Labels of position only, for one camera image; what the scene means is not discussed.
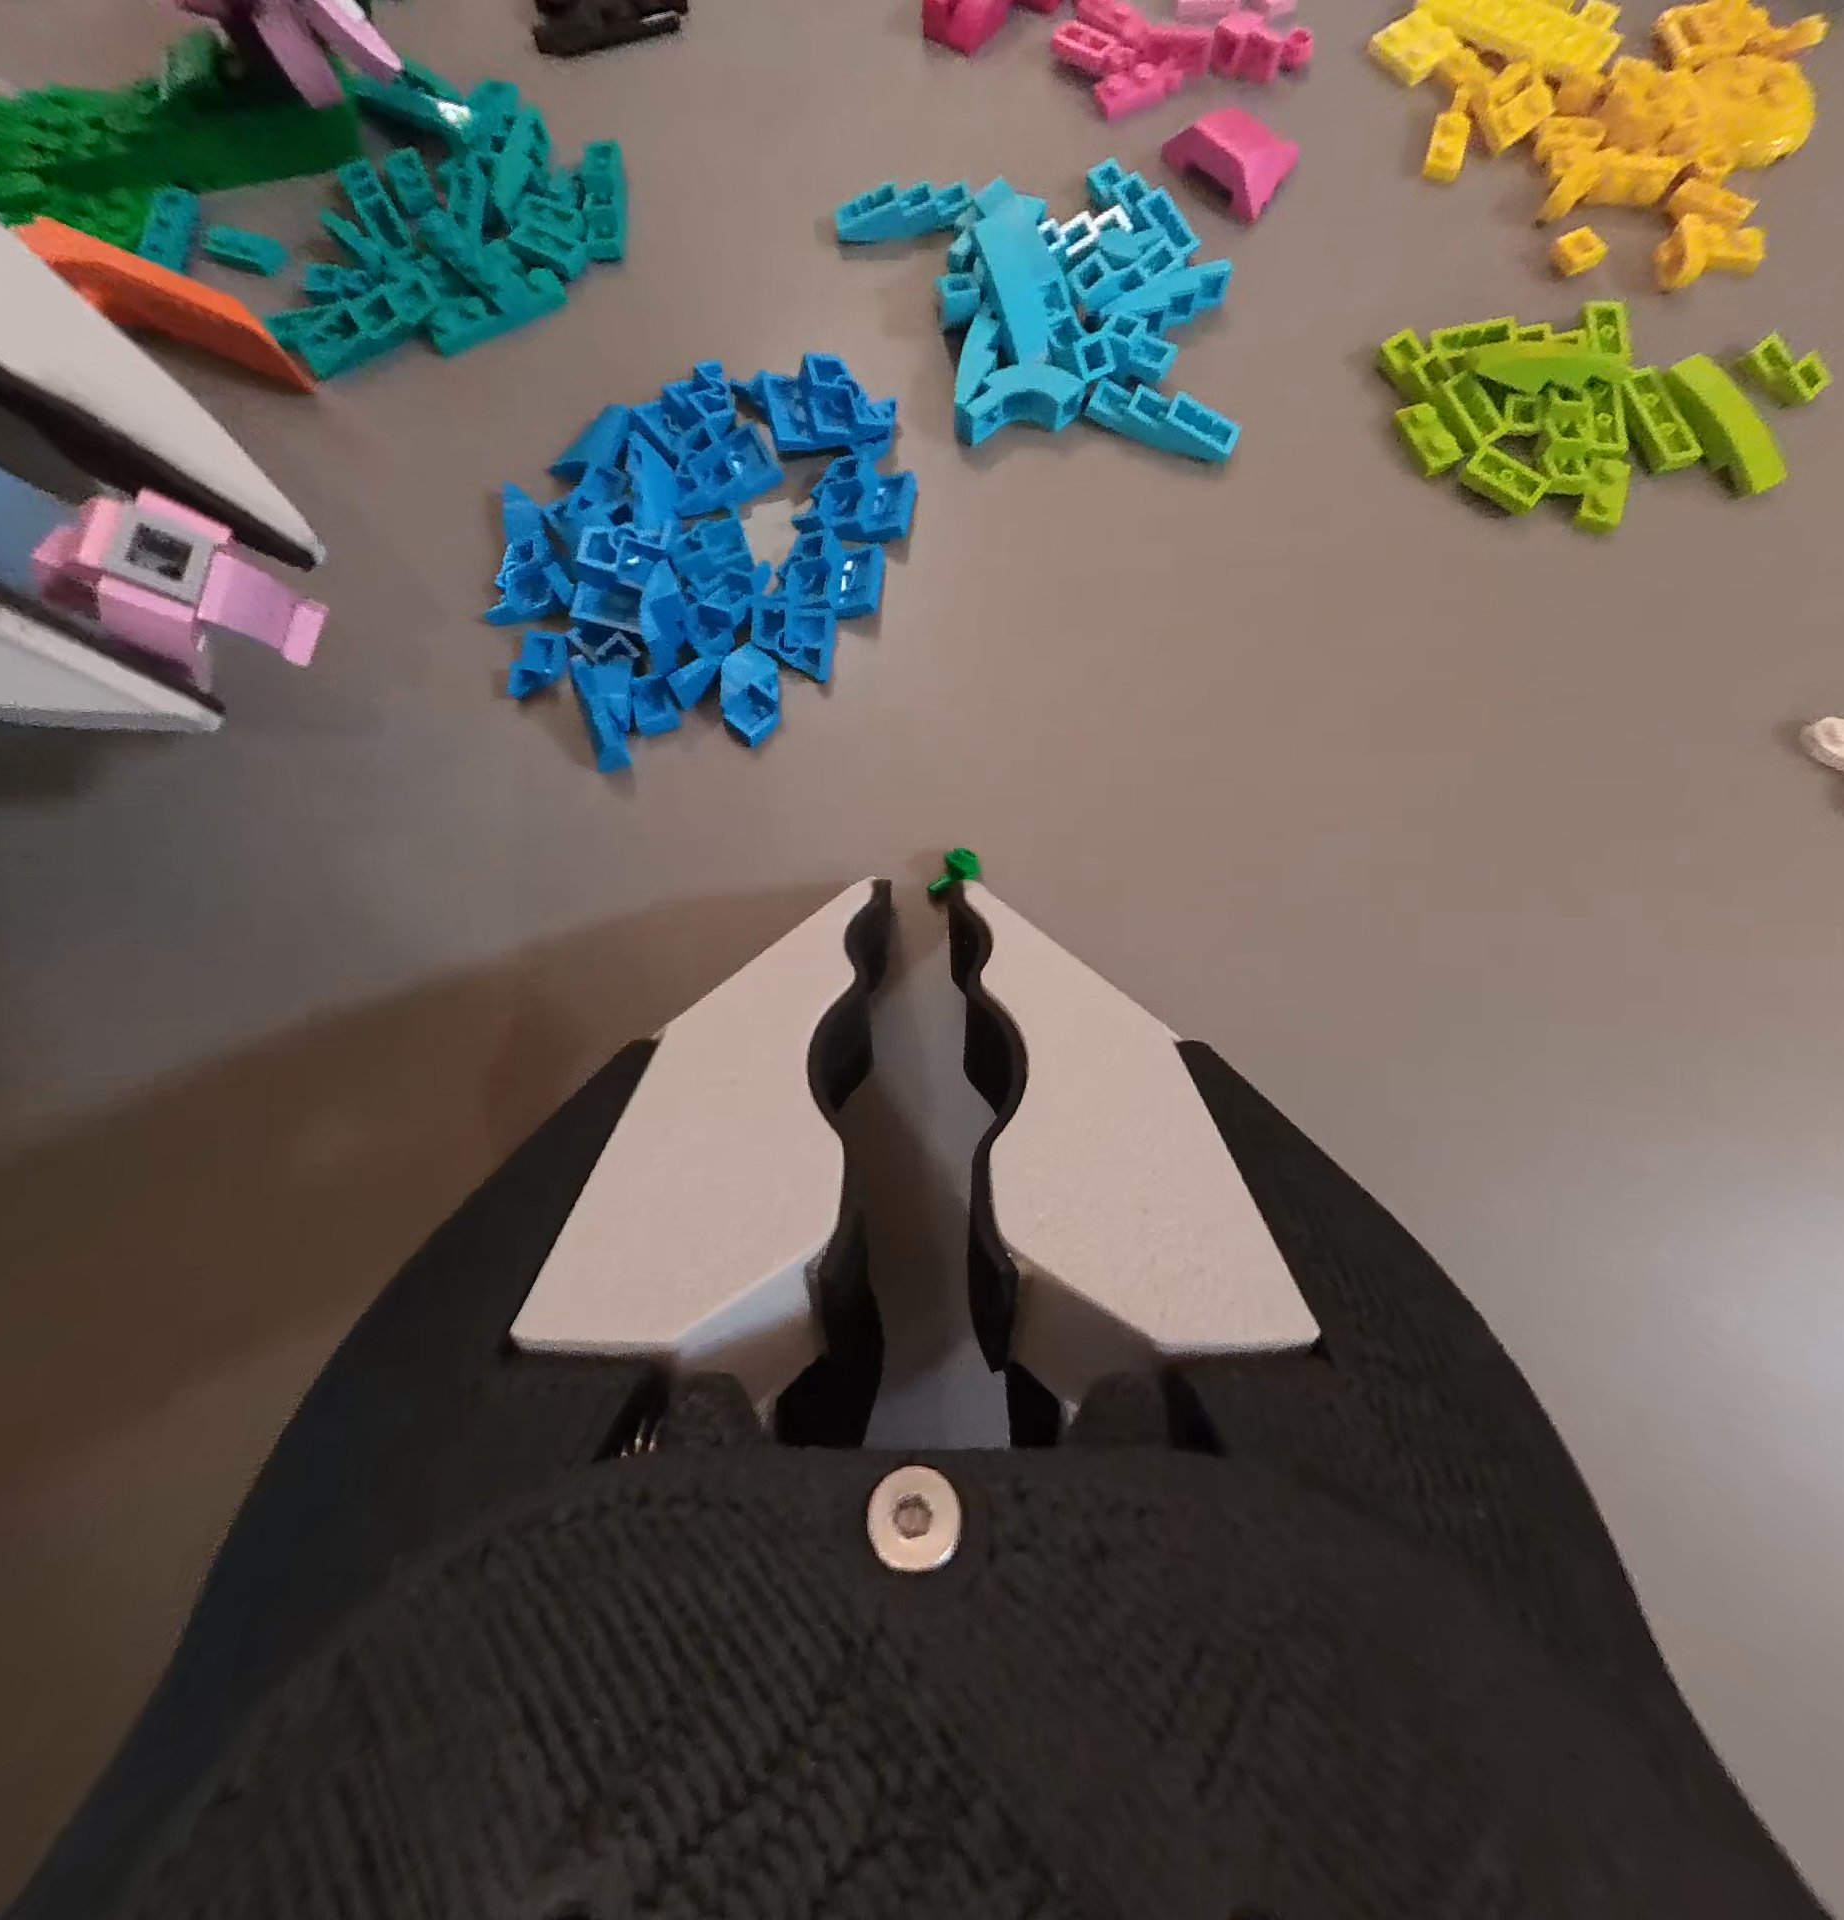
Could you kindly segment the pile of teal toy bricks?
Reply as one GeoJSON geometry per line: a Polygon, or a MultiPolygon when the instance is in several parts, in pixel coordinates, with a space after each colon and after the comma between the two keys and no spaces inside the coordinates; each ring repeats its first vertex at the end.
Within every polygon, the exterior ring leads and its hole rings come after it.
{"type": "Polygon", "coordinates": [[[450,83],[407,60],[390,78],[348,70],[348,151],[320,161],[325,250],[294,260],[257,227],[202,220],[202,264],[291,279],[291,295],[235,313],[287,375],[331,383],[407,346],[462,357],[563,310],[626,257],[627,166],[614,137],[573,145],[508,77],[450,83]]]}

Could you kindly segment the large magenta slope brick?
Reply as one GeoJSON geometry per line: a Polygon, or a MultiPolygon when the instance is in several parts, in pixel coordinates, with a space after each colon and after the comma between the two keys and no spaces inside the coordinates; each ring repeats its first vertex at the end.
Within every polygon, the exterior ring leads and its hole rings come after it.
{"type": "Polygon", "coordinates": [[[1244,106],[1219,106],[1176,131],[1161,158],[1219,190],[1236,220],[1256,225],[1292,177],[1301,145],[1244,106]]]}

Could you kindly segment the pink toy brick flower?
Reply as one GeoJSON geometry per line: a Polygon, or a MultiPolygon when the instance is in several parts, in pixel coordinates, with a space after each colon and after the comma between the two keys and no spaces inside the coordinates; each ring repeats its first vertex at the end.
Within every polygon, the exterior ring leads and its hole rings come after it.
{"type": "Polygon", "coordinates": [[[367,2],[168,2],[168,9],[259,49],[318,110],[342,101],[349,69],[379,83],[394,83],[407,69],[367,2]]]}

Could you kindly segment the light pink toy brick assembly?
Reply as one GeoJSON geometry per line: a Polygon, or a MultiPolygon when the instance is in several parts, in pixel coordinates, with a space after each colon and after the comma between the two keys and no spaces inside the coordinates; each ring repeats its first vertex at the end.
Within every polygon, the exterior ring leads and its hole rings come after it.
{"type": "Polygon", "coordinates": [[[310,664],[329,605],[271,575],[227,524],[164,492],[96,495],[30,552],[40,596],[213,690],[213,643],[238,635],[310,664]]]}

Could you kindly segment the pile of yellow toy bricks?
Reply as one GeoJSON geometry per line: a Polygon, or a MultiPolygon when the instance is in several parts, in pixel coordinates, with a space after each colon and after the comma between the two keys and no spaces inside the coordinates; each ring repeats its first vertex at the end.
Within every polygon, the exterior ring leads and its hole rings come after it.
{"type": "Polygon", "coordinates": [[[1600,269],[1595,218],[1650,228],[1648,285],[1683,294],[1756,275],[1770,255],[1753,176],[1815,134],[1810,60],[1828,12],[1666,3],[1630,34],[1621,3],[1417,2],[1366,41],[1391,83],[1438,90],[1421,176],[1518,161],[1540,185],[1532,225],[1560,280],[1600,269]]]}

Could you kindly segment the pile of lime green toy bricks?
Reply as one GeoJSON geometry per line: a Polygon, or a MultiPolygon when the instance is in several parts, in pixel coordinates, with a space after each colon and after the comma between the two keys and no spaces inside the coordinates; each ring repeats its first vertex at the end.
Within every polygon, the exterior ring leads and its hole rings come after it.
{"type": "Polygon", "coordinates": [[[1495,317],[1387,336],[1373,365],[1397,399],[1395,438],[1417,470],[1502,515],[1548,501],[1595,535],[1615,530],[1639,475],[1700,468],[1726,492],[1774,492],[1786,454],[1767,408],[1830,389],[1830,363],[1767,333],[1739,359],[1636,357],[1630,309],[1588,300],[1573,325],[1495,317]]]}

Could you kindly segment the orange curved plastic piece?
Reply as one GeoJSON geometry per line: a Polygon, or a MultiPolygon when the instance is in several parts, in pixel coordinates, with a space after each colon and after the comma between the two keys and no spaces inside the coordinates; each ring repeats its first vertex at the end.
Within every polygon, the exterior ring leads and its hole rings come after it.
{"type": "Polygon", "coordinates": [[[232,294],[53,218],[35,218],[13,233],[118,327],[188,344],[294,391],[316,391],[316,375],[232,294]]]}

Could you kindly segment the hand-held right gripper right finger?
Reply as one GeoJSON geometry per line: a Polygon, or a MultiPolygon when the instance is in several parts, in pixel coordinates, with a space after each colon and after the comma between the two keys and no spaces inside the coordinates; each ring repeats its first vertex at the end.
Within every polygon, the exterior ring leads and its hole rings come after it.
{"type": "Polygon", "coordinates": [[[1075,1408],[1118,1373],[1307,1354],[1305,1301],[1182,1037],[989,886],[946,896],[984,1358],[1075,1408]]]}

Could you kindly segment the pile of dark green bricks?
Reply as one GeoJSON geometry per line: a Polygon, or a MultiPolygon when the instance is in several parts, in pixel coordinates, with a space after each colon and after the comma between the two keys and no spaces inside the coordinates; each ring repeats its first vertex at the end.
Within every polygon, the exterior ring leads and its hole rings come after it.
{"type": "Polygon", "coordinates": [[[360,114],[345,81],[335,106],[318,108],[253,39],[191,30],[141,81],[0,96],[0,220],[92,218],[128,244],[158,190],[218,194],[322,177],[359,156],[360,114]]]}

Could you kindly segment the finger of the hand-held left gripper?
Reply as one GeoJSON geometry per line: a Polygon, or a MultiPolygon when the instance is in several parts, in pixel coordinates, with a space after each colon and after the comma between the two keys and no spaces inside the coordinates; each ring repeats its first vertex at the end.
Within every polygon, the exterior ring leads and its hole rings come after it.
{"type": "Polygon", "coordinates": [[[79,432],[127,486],[175,495],[280,563],[325,563],[310,521],[235,437],[3,225],[0,395],[79,432]]]}
{"type": "Polygon", "coordinates": [[[211,734],[202,691],[127,664],[35,611],[0,602],[0,724],[63,733],[211,734]]]}

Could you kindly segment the pile of magenta toy bricks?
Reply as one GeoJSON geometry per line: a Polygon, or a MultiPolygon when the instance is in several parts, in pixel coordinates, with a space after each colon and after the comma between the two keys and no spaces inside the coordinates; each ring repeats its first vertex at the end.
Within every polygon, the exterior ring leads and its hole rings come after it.
{"type": "Polygon", "coordinates": [[[1020,12],[1050,23],[1055,64],[1089,81],[1107,121],[1207,78],[1269,87],[1305,77],[1316,60],[1316,34],[1293,19],[1293,2],[1176,2],[1166,14],[1134,2],[919,2],[923,39],[962,58],[1020,12]]]}

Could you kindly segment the pile of light blue toy bricks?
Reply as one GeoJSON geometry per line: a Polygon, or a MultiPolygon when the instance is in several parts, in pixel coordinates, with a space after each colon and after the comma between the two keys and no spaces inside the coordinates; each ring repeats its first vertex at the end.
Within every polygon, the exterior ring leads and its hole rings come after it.
{"type": "Polygon", "coordinates": [[[1064,218],[1009,179],[878,184],[840,203],[835,238],[870,248],[943,240],[938,327],[958,340],[956,437],[1075,421],[1223,467],[1240,424],[1169,386],[1179,333],[1223,309],[1232,258],[1207,253],[1175,193],[1097,161],[1064,218]]]}

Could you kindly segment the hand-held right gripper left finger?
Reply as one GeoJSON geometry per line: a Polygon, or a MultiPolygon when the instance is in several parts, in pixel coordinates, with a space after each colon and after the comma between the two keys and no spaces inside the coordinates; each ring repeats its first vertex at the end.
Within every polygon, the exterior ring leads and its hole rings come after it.
{"type": "Polygon", "coordinates": [[[532,1354],[729,1375],[861,1441],[885,1331],[837,1118],[873,1069],[892,885],[861,879],[671,1019],[518,1309],[532,1354]]]}

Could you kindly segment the pile of black toy bricks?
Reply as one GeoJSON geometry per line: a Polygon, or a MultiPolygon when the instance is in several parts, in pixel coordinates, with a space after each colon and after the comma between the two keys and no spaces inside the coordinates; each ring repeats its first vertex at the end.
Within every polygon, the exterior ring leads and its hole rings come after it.
{"type": "Polygon", "coordinates": [[[574,60],[639,44],[682,30],[689,2],[536,2],[537,54],[574,60]]]}

